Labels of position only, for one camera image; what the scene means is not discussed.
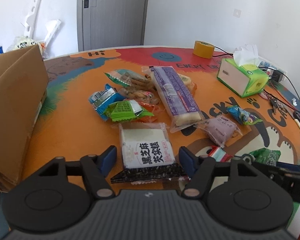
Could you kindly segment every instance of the barcode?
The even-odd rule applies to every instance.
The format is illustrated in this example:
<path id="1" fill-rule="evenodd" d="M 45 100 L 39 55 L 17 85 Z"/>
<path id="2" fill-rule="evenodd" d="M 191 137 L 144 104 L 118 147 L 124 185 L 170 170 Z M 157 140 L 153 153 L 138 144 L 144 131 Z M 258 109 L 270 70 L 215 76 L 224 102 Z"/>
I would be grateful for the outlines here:
<path id="1" fill-rule="evenodd" d="M 166 90 L 168 96 L 176 96 L 177 95 L 176 91 L 174 90 L 174 88 L 171 84 L 164 84 L 163 87 Z"/>
<path id="2" fill-rule="evenodd" d="M 95 98 L 96 100 L 98 100 L 105 92 L 106 92 L 106 90 L 103 90 L 103 91 L 100 91 L 100 92 L 96 92 L 96 93 L 94 94 L 94 98 Z"/>

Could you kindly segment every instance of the tissue box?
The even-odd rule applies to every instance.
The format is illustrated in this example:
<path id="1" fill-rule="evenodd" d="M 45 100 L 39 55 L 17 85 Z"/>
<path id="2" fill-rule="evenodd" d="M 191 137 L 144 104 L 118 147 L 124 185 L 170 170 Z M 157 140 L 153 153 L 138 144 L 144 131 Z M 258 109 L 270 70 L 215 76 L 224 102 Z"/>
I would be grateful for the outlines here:
<path id="1" fill-rule="evenodd" d="M 217 79 L 244 98 L 262 92 L 269 76 L 256 65 L 238 66 L 234 59 L 224 58 Z"/>

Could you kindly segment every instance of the keys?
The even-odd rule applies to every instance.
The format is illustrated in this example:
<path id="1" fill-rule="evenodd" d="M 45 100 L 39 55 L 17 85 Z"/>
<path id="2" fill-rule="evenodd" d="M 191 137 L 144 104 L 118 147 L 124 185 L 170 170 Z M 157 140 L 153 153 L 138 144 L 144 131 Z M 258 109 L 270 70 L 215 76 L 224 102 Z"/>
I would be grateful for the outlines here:
<path id="1" fill-rule="evenodd" d="M 277 101 L 278 107 L 285 112 L 286 114 L 288 113 L 287 109 L 284 107 L 283 103 L 281 103 L 280 101 Z"/>
<path id="2" fill-rule="evenodd" d="M 272 104 L 273 113 L 276 114 L 276 109 L 278 108 L 278 101 L 275 98 L 271 97 L 270 102 Z"/>

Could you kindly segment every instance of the purple snack bar package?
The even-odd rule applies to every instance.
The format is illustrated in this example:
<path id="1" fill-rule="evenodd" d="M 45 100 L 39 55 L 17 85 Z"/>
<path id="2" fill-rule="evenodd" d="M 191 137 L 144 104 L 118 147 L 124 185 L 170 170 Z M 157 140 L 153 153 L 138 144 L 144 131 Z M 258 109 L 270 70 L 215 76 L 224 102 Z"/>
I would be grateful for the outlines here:
<path id="1" fill-rule="evenodd" d="M 174 133 L 204 119 L 192 94 L 173 67 L 154 66 L 147 70 L 171 118 Z"/>

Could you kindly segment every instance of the table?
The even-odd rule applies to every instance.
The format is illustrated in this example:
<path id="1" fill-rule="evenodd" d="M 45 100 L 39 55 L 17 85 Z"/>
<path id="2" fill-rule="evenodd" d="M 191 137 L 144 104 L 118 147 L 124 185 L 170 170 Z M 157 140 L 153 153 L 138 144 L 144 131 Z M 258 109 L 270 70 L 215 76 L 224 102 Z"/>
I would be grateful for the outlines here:
<path id="1" fill-rule="evenodd" d="M 193 55 L 192 49 L 134 47 L 80 52 L 45 61 L 50 81 L 48 95 L 32 134 L 22 178 L 25 179 L 56 156 L 74 161 L 88 154 L 99 155 L 108 146 L 115 145 L 118 159 L 107 177 L 110 182 L 110 178 L 122 170 L 119 130 L 98 116 L 88 97 L 95 91 L 103 90 L 106 83 L 116 87 L 104 72 L 130 69 L 141 73 L 142 66 L 151 65 L 173 66 L 178 73 L 189 76 L 197 83 L 194 99 L 205 118 L 226 114 L 227 106 L 239 105 L 263 120 L 253 126 L 239 125 L 243 135 L 226 143 L 224 150 L 227 153 L 242 155 L 267 147 L 281 151 L 280 161 L 300 164 L 300 130 L 294 120 L 282 111 L 273 114 L 269 101 L 259 95 L 240 98 L 219 82 L 216 75 L 223 57 L 230 56 L 210 60 Z M 266 89 L 280 98 L 273 88 Z M 280 84 L 276 85 L 276 89 L 288 100 L 294 97 Z M 170 124 L 166 112 L 159 115 L 158 121 Z M 169 138 L 175 155 L 181 146 L 188 147 L 196 155 L 205 154 L 212 144 L 202 130 L 194 127 L 170 133 Z M 81 178 L 70 177 L 69 181 L 83 186 Z M 116 193 L 123 188 L 180 190 L 183 187 L 183 183 L 177 181 L 112 184 Z"/>

